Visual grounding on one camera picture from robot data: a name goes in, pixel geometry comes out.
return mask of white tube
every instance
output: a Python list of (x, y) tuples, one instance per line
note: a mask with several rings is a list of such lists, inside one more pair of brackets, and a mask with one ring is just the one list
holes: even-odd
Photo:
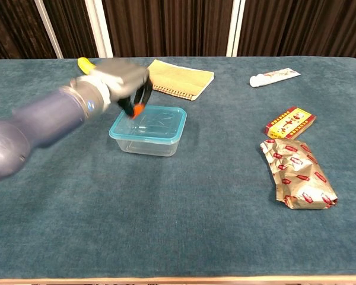
[(249, 80), (249, 84), (252, 87), (259, 87), (286, 80), (299, 75), (300, 74), (297, 71), (294, 71), (290, 68), (285, 68), (264, 74), (258, 74), (257, 76), (252, 76)]

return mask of orange gripper tip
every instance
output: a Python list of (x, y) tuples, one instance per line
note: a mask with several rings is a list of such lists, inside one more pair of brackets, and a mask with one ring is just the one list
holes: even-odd
[(142, 111), (144, 110), (145, 106), (144, 104), (136, 104), (134, 107), (133, 107), (133, 112), (134, 112), (134, 115), (133, 115), (133, 118), (136, 118), (138, 115), (140, 115), (142, 113)]

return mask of table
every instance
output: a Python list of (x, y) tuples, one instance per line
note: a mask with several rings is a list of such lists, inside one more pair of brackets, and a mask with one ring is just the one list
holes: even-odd
[[(177, 153), (122, 152), (108, 136), (115, 105), (36, 150), (0, 182), (0, 284), (356, 282), (356, 59), (159, 59), (215, 72), (194, 102), (152, 93), (150, 104), (187, 111)], [(250, 76), (285, 67), (301, 76), (249, 86)], [(76, 59), (1, 60), (0, 118), (79, 75)], [(259, 144), (292, 105), (317, 115), (298, 140), (336, 207), (275, 200)]]

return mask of container lid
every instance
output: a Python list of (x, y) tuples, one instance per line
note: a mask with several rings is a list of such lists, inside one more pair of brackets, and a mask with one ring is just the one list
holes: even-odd
[(178, 107), (146, 105), (135, 119), (123, 111), (109, 130), (116, 140), (174, 144), (180, 140), (187, 114)]

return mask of spiral notebook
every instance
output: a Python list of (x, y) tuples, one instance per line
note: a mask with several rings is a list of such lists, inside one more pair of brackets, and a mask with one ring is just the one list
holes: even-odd
[(196, 100), (214, 79), (214, 73), (154, 60), (149, 66), (153, 90)]

